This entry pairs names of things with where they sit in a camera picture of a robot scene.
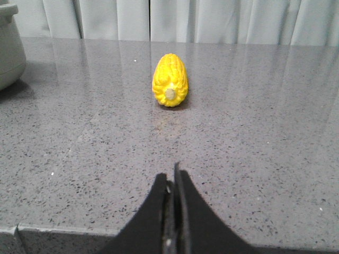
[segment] yellow corn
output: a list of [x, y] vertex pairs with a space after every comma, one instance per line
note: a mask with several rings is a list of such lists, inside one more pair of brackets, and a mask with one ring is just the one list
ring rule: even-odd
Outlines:
[[166, 107], [178, 106], [189, 91], [185, 64], [175, 54], [164, 55], [153, 75], [152, 90], [155, 98]]

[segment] white curtain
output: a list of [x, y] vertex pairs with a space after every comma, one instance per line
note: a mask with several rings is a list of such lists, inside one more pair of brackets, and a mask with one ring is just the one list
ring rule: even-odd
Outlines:
[[339, 0], [11, 0], [23, 37], [339, 46]]

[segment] gray speckled countertop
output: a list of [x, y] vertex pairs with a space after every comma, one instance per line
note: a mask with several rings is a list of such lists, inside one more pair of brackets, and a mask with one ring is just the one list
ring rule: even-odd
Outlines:
[[[0, 92], [3, 232], [115, 235], [180, 161], [249, 243], [339, 249], [338, 48], [23, 43], [26, 71]], [[151, 93], [169, 52], [190, 81], [173, 110]]]

